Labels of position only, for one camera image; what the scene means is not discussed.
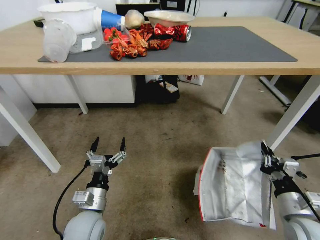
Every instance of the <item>box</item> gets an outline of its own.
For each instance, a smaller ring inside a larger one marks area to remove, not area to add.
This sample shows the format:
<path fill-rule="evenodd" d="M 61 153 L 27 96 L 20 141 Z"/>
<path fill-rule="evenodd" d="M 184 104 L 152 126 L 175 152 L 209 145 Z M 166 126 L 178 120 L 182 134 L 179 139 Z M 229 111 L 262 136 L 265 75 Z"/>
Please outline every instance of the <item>box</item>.
<path fill-rule="evenodd" d="M 202 86 L 204 75 L 178 75 L 180 81 Z"/>

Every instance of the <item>black bag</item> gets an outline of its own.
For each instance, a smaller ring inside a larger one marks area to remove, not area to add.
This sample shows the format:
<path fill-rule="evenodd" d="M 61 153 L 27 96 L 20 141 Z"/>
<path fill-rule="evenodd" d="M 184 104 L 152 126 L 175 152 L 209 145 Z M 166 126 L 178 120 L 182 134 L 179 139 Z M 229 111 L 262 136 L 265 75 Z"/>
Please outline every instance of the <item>black bag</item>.
<path fill-rule="evenodd" d="M 170 93 L 164 83 L 164 87 L 159 83 L 167 82 L 178 88 L 178 75 L 162 75 L 162 80 L 145 83 L 145 76 L 137 77 L 136 102 L 156 102 L 167 104 L 176 102 L 180 98 L 179 90 Z"/>

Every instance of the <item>clear plastic cup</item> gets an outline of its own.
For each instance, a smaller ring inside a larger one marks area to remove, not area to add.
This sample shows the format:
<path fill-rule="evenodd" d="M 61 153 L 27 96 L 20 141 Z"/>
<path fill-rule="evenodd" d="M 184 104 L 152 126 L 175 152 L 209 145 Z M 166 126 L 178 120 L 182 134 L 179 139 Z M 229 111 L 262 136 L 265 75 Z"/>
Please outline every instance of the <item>clear plastic cup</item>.
<path fill-rule="evenodd" d="M 64 62 L 77 40 L 75 31 L 61 20 L 50 20 L 43 27 L 43 55 L 51 62 Z"/>

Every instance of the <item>beige bowl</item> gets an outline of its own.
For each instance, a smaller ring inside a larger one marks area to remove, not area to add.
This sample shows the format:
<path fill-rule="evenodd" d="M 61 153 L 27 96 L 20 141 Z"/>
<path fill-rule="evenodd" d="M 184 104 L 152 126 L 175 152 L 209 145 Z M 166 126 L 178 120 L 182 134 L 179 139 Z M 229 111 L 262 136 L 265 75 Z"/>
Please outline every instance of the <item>beige bowl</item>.
<path fill-rule="evenodd" d="M 155 10 L 144 13 L 152 26 L 160 23 L 165 27 L 187 24 L 194 19 L 194 16 L 182 11 Z"/>

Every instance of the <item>wooden table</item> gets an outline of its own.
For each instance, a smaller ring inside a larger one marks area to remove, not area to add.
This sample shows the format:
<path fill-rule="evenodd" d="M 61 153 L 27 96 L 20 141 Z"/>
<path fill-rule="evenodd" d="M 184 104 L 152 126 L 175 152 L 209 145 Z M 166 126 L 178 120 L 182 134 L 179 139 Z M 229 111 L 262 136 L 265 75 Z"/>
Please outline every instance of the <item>wooden table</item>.
<path fill-rule="evenodd" d="M 267 139 L 274 149 L 320 95 L 320 38 L 267 17 L 204 17 L 192 26 L 243 26 L 292 55 L 297 62 L 239 63 L 43 63 L 42 29 L 32 22 L 0 33 L 0 74 L 63 74 L 84 113 L 88 109 L 72 75 L 219 74 L 236 75 L 221 112 L 226 113 L 244 75 L 313 75 Z M 0 87 L 0 112 L 43 162 L 57 172 L 60 164 Z"/>

